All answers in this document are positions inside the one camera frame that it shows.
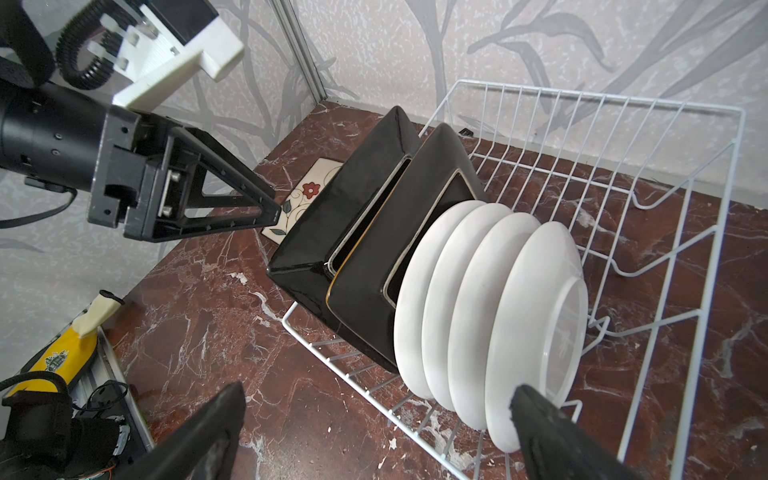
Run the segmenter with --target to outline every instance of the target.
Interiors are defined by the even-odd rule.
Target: black corrugated tube
[[[138,6],[144,2],[129,0],[127,2],[138,11]],[[113,0],[93,0],[78,12],[64,27],[61,37],[56,44],[56,64],[63,79],[75,88],[93,90],[107,83],[112,76],[113,64],[106,58],[96,57],[84,69],[78,68],[78,55],[86,41],[101,27],[101,16],[106,13],[120,25],[123,30],[136,21]],[[105,31],[101,46],[113,56],[120,51],[123,38]]]

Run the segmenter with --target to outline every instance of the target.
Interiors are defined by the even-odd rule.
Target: red marble surface
[[[344,161],[377,122],[379,115],[323,102],[273,151],[257,172],[275,186],[281,201],[318,157]],[[465,138],[467,147],[472,139]],[[494,149],[494,154],[503,150]],[[480,159],[473,159],[479,164]],[[535,155],[524,157],[532,164]],[[542,157],[540,166],[553,159]],[[495,164],[480,171],[487,180]],[[567,173],[571,164],[558,163]],[[498,169],[489,186],[502,192],[511,168]],[[518,169],[502,201],[523,186],[528,171]],[[577,168],[577,175],[589,171]],[[598,170],[602,181],[607,172]],[[546,175],[531,175],[518,210],[530,211]],[[629,186],[619,176],[617,185]],[[563,180],[550,179],[535,211],[548,220]],[[583,184],[566,190],[556,220],[570,223]],[[652,203],[664,191],[641,181],[638,200]],[[604,190],[591,188],[574,223],[574,237],[586,244]],[[593,248],[607,253],[626,195],[611,194]],[[617,242],[615,259],[634,271],[668,252],[683,202],[675,194],[646,211],[630,207]],[[714,224],[718,199],[694,193],[682,241]],[[707,330],[686,478],[765,478],[768,472],[768,213],[731,204],[720,270]],[[703,240],[676,262],[664,318],[697,308],[711,247]],[[445,478],[437,461],[338,379],[280,324],[292,300],[265,274],[276,246],[255,230],[241,230],[182,241],[128,296],[131,304],[108,331],[151,431],[162,442],[222,386],[241,381],[247,395],[245,426],[233,478]],[[605,262],[589,256],[585,264],[591,300]],[[597,318],[609,315],[611,328],[624,330],[653,321],[666,264],[636,277],[609,273]],[[291,323],[307,338],[330,338],[301,309]],[[644,478],[668,476],[687,374],[695,320],[659,330],[650,375],[637,416],[627,463]],[[594,339],[594,329],[588,341]],[[584,402],[578,424],[610,452],[616,452],[649,333],[606,339],[579,366],[571,399]],[[333,354],[349,347],[323,347]],[[370,363],[353,357],[339,364],[354,369]],[[388,374],[362,374],[373,386]],[[393,406],[406,394],[399,380],[376,392]],[[413,399],[400,411],[416,427],[428,403]],[[456,417],[438,408],[422,437],[438,447]],[[478,434],[462,426],[449,449],[454,463],[472,476]],[[503,454],[485,442],[483,478],[504,478]],[[522,458],[511,455],[512,478],[525,478]]]

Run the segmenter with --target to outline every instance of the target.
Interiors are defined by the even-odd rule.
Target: floral wallpaper
[[[766,0],[293,0],[330,95],[428,118],[460,78],[746,108],[736,189],[768,207]],[[538,106],[549,115],[550,98]],[[559,104],[552,130],[572,110]],[[588,116],[579,111],[574,124]],[[461,116],[479,126],[479,115]],[[657,167],[685,175],[686,139]],[[722,171],[708,181],[722,183]]]
[[[62,5],[47,3],[25,3],[33,19],[46,25],[46,33],[63,26],[49,21],[62,16]],[[82,2],[69,3],[76,12]],[[208,130],[253,168],[311,111],[314,100],[271,0],[211,3],[245,44],[243,61],[219,83],[199,74],[156,112]],[[115,75],[95,96],[108,100],[122,84]],[[0,218],[63,203],[61,196],[22,181],[22,176],[0,170]],[[223,183],[211,181],[205,190],[222,188]],[[128,240],[121,228],[91,225],[85,221],[87,205],[88,195],[80,193],[62,214],[0,230],[0,306],[6,318],[0,334],[0,378],[18,370],[99,289],[128,293],[175,245]]]

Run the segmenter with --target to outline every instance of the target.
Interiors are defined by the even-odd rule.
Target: metal wire
[[[582,349],[582,355],[587,354],[594,348],[599,348],[600,343],[606,336],[612,338],[620,338],[640,332],[647,332],[650,330],[650,337],[646,345],[640,375],[635,386],[630,411],[627,415],[627,420],[624,424],[624,430],[621,436],[621,444],[617,453],[617,457],[619,459],[624,458],[630,445],[632,430],[634,427],[635,419],[637,417],[639,405],[642,402],[642,392],[648,377],[650,363],[653,357],[654,346],[659,334],[659,330],[686,319],[696,319],[697,328],[694,335],[694,343],[691,351],[684,397],[680,409],[680,421],[675,439],[674,457],[670,470],[670,478],[673,480],[680,480],[683,476],[685,466],[691,416],[693,414],[697,380],[703,352],[703,342],[706,336],[707,322],[711,308],[712,293],[715,285],[715,277],[717,275],[717,264],[720,259],[720,248],[723,242],[723,232],[728,214],[730,194],[733,188],[733,179],[736,170],[741,139],[743,136],[743,109],[715,104],[681,102],[669,99],[641,98],[620,94],[540,88],[487,81],[459,80],[453,84],[448,94],[443,98],[442,102],[435,109],[435,112],[426,122],[425,127],[421,130],[419,135],[424,137],[429,131],[430,127],[436,126],[435,119],[442,118],[442,116],[445,114],[445,111],[448,112],[450,125],[457,130],[461,128],[461,126],[455,125],[454,116],[458,113],[460,114],[458,115],[459,118],[466,118],[462,116],[465,112],[461,111],[461,109],[466,108],[466,105],[468,104],[467,99],[471,100],[472,98],[466,94],[468,91],[480,91],[482,93],[482,106],[477,104],[473,105],[475,108],[477,108],[477,110],[481,112],[481,117],[479,121],[480,125],[477,141],[472,147],[472,150],[469,153],[469,157],[471,160],[476,162],[475,164],[478,165],[477,172],[479,174],[483,168],[486,168],[486,170],[489,169],[490,166],[488,164],[490,162],[496,163],[496,165],[492,168],[490,178],[485,181],[485,189],[488,190],[492,181],[497,179],[499,172],[502,171],[502,165],[511,167],[508,169],[511,171],[508,174],[505,173],[508,175],[508,177],[504,181],[501,192],[498,194],[498,196],[496,196],[496,201],[502,201],[502,199],[506,198],[505,195],[508,193],[508,189],[512,184],[512,178],[515,176],[515,173],[518,173],[518,178],[524,179],[521,183],[521,186],[519,187],[520,190],[516,195],[514,195],[513,198],[504,200],[504,202],[508,201],[508,205],[512,207],[513,210],[519,210],[522,207],[522,199],[526,189],[530,190],[532,188],[538,188],[540,189],[539,192],[531,192],[531,194],[535,195],[535,201],[533,204],[526,206],[526,208],[529,209],[526,211],[534,213],[544,203],[544,190],[552,188],[559,189],[559,192],[555,192],[557,198],[554,201],[554,205],[551,203],[551,198],[548,200],[547,205],[548,207],[552,208],[552,212],[548,215],[548,218],[549,220],[554,220],[558,212],[560,213],[558,219],[565,215],[568,218],[564,219],[563,222],[569,228],[569,230],[573,231],[577,222],[581,224],[581,220],[579,218],[580,212],[588,207],[587,195],[590,195],[595,191],[602,195],[601,200],[599,200],[598,197],[599,206],[594,215],[594,222],[590,222],[588,225],[581,225],[582,227],[586,227],[588,229],[584,233],[586,240],[582,239],[581,241],[578,241],[577,245],[582,255],[582,264],[586,263],[588,257],[593,257],[596,261],[602,262],[603,265],[600,283],[598,284],[597,291],[594,294],[594,299],[590,302],[590,313],[588,319],[588,327],[597,328],[598,336],[592,340],[589,345]],[[493,100],[493,105],[491,105],[490,102],[492,101],[492,98],[495,98],[493,95],[496,93],[498,93],[500,97],[498,105],[495,103],[495,100]],[[514,102],[514,110],[512,110],[511,102],[505,102],[505,100],[510,96],[515,95],[517,96],[517,99]],[[533,105],[524,106],[524,102],[522,101],[524,97],[530,97],[530,99],[533,100]],[[544,107],[542,97],[549,98],[550,100],[554,99],[552,105],[548,109],[547,118],[545,120],[542,120],[541,117],[541,111]],[[558,143],[558,145],[553,144],[548,146],[547,143],[549,136],[551,134],[554,135],[552,129],[558,128],[554,122],[554,116],[559,114],[558,112],[564,112],[566,110],[564,103],[567,101],[573,101],[574,103],[571,107],[572,111],[569,111],[567,114],[565,114],[567,115],[566,118],[568,119],[567,125],[565,120],[560,123],[562,125],[566,125],[564,126],[564,130],[562,132],[562,139],[559,141],[550,141],[549,143]],[[594,102],[597,105],[587,106],[586,104],[588,102]],[[591,122],[588,127],[586,127],[585,131],[584,129],[577,129],[574,126],[574,123],[576,122],[575,119],[577,118],[577,112],[580,109],[581,116],[584,116],[584,111],[587,111],[588,114],[592,116]],[[613,120],[613,118],[610,117],[610,114],[613,110],[616,109],[618,109],[618,113],[615,120]],[[631,126],[631,118],[633,115],[628,114],[630,109],[633,109],[633,111],[639,110],[641,113],[643,113],[643,117],[639,122],[639,125],[631,129],[629,127]],[[669,111],[670,113],[672,111],[674,112],[674,115],[672,115],[672,118],[669,121],[665,121],[663,124],[661,124],[658,121],[652,120],[654,115],[662,114],[666,111]],[[672,135],[670,133],[678,126],[678,120],[683,113],[717,114],[716,116],[718,118],[731,118],[732,120],[735,120],[733,122],[733,136],[728,138],[727,141],[724,141],[723,144],[717,145],[713,149],[715,151],[711,154],[711,156],[707,154],[705,160],[697,163],[696,167],[685,178],[677,182],[674,187],[666,189],[666,191],[664,191],[664,193],[661,194],[658,199],[651,202],[650,204],[642,204],[637,197],[636,187],[638,181],[643,177],[643,174],[651,161],[654,160],[657,155],[661,156],[660,153],[662,151],[663,145],[666,145],[670,142],[680,141],[677,138],[677,135]],[[486,114],[492,116],[493,120],[491,122],[487,122],[485,120]],[[531,133],[534,131],[534,123],[537,122],[539,122],[541,125],[543,135],[536,141],[533,141],[536,133],[534,133],[533,136]],[[605,124],[606,122],[609,122],[609,128],[607,129],[608,133],[605,133],[606,128],[604,126],[599,126],[600,124]],[[507,124],[509,127],[509,135],[507,136],[506,140],[507,144],[502,145],[500,142],[504,136],[499,134],[499,131],[500,128],[503,128],[506,132]],[[653,126],[656,124],[664,126],[664,129],[660,134],[654,133],[655,130],[653,129]],[[527,130],[525,132],[516,132],[515,128],[518,126],[522,129],[527,128]],[[629,132],[626,138],[630,138],[630,140],[627,143],[626,148],[622,148],[622,150],[617,154],[609,147],[614,146],[615,150],[615,145],[612,144],[612,142],[620,143],[618,142],[618,138],[616,136],[618,129],[621,129],[622,132]],[[647,144],[640,141],[641,138],[645,139],[646,137],[648,137],[646,140],[649,140],[652,143]],[[517,141],[522,145],[521,149],[518,149],[520,150],[519,153],[516,150],[513,150],[513,141]],[[571,142],[570,144],[575,143],[575,145],[578,146],[578,151],[574,151],[573,154],[566,151],[568,144],[567,142],[569,141]],[[644,151],[646,145],[650,147],[651,144],[653,147],[648,148],[649,151]],[[501,147],[505,148],[504,153],[500,157],[494,156],[493,150],[497,146],[500,146],[499,150],[501,150]],[[590,149],[595,149],[596,146],[597,150],[599,150],[599,154],[596,157],[589,157],[587,160],[585,160],[587,152]],[[554,158],[554,163],[551,166],[545,165],[545,162],[542,161],[545,147],[552,148],[551,151],[553,152],[552,157]],[[524,155],[528,152],[537,154],[532,164],[526,164],[523,162]],[[730,159],[723,158],[726,152],[730,152]],[[631,185],[629,187],[626,187],[623,184],[617,185],[617,180],[620,177],[622,167],[627,163],[627,160],[631,154],[633,154],[635,157],[639,156],[643,159],[643,161],[637,171],[634,172],[634,174],[623,174],[627,179],[631,179]],[[570,170],[567,173],[556,171],[558,165],[566,159],[568,161],[572,161]],[[717,222],[714,225],[700,231],[696,235],[693,235],[691,238],[683,241],[684,227],[694,185],[702,172],[719,159],[728,161],[729,163],[725,184],[723,186],[723,193],[721,196],[722,200],[720,202]],[[591,168],[588,170],[589,173],[587,177],[583,178],[577,174],[577,166],[585,164],[589,164]],[[601,175],[598,175],[598,172],[601,168],[607,169],[611,172],[611,175],[607,180],[601,179]],[[532,178],[535,174],[540,176],[545,175],[545,179],[540,185],[532,181]],[[577,185],[578,188],[583,188],[581,193],[578,195],[578,200],[565,200],[565,191],[571,185]],[[677,228],[674,231],[674,241],[670,251],[660,255],[658,258],[644,262],[644,265],[640,266],[635,271],[625,271],[621,269],[617,265],[617,262],[614,259],[614,255],[616,254],[617,245],[624,228],[624,221],[630,207],[638,210],[647,210],[649,215],[652,215],[652,212],[656,207],[664,204],[665,201],[667,201],[675,193],[679,192],[680,189],[685,189],[685,193],[682,205],[680,207],[680,216],[678,217]],[[601,219],[604,215],[614,214],[612,211],[609,212],[608,209],[609,196],[613,200],[618,200],[618,205],[621,205],[621,214],[616,223],[615,231],[601,226]],[[573,202],[573,205],[575,206],[575,210],[570,213],[567,212],[567,209],[562,208],[562,206],[567,202]],[[601,235],[600,242],[597,241],[598,234]],[[605,235],[611,237],[610,248],[608,249],[608,252],[599,251],[595,247],[596,243],[604,243],[602,239]],[[679,313],[677,315],[663,318],[665,307],[667,306],[667,297],[670,288],[674,283],[673,273],[677,256],[683,253],[686,249],[692,247],[695,244],[699,244],[702,240],[708,238],[712,238],[712,245],[710,248],[710,255],[707,264],[707,271],[705,273],[700,305],[698,308],[691,308],[688,311]],[[659,292],[659,300],[654,307],[655,315],[653,321],[650,321],[645,325],[633,326],[632,328],[624,329],[622,331],[609,330],[608,327],[610,325],[616,329],[616,325],[618,323],[621,324],[621,319],[611,318],[610,316],[602,316],[601,318],[597,318],[601,308],[601,301],[605,291],[605,285],[609,280],[608,274],[613,271],[618,275],[616,278],[632,278],[642,276],[650,270],[658,268],[665,268],[666,271],[664,275],[664,283]],[[352,386],[353,389],[360,393],[364,399],[374,405],[389,421],[395,423],[395,425],[397,425],[408,437],[416,442],[419,447],[424,449],[433,458],[440,462],[441,465],[445,467],[449,472],[451,472],[452,475],[461,480],[468,480],[468,476],[466,475],[468,472],[462,472],[456,465],[452,464],[450,461],[450,455],[448,455],[451,445],[454,444],[457,439],[457,435],[459,435],[461,422],[457,422],[455,424],[454,428],[451,430],[450,436],[447,439],[445,446],[438,452],[435,445],[430,444],[420,436],[422,430],[424,430],[424,428],[426,428],[426,426],[430,423],[430,419],[436,412],[436,403],[429,403],[429,409],[420,419],[420,421],[418,418],[414,419],[415,422],[419,423],[417,428],[413,429],[409,425],[405,425],[404,422],[395,415],[395,413],[400,410],[409,400],[413,399],[414,395],[411,392],[409,392],[408,395],[404,398],[398,397],[400,398],[399,402],[389,408],[384,406],[378,400],[374,399],[371,395],[371,393],[377,389],[380,389],[397,380],[399,376],[392,376],[383,383],[374,386],[372,389],[366,390],[355,380],[355,377],[362,372],[376,368],[377,365],[372,364],[352,372],[343,372],[341,368],[334,362],[338,359],[357,355],[358,353],[350,352],[328,357],[327,355],[320,352],[320,350],[317,349],[318,346],[325,346],[341,342],[339,339],[324,340],[314,343],[307,342],[295,329],[290,326],[289,318],[295,309],[296,304],[294,303],[283,317],[283,325],[285,326],[286,330],[291,333],[291,335],[296,337],[299,342],[302,343],[310,352],[312,352],[318,359],[324,362],[347,384]],[[566,402],[563,406],[575,407],[571,418],[574,422],[576,422],[579,415],[581,414],[583,406],[581,400],[572,399]],[[477,441],[477,450],[474,456],[475,460],[472,464],[470,464],[473,471],[473,478],[480,478],[482,476],[480,467],[482,462],[482,448],[484,439],[485,432],[481,432]],[[510,461],[509,455],[507,454],[505,454],[505,474],[506,478],[511,478]]]

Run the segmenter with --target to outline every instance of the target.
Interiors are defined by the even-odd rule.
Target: logo on yellow fabric
[[[69,352],[62,350],[59,353],[53,352],[50,356],[45,357],[45,371],[55,372],[61,368],[64,362],[67,361],[67,355],[69,355]]]

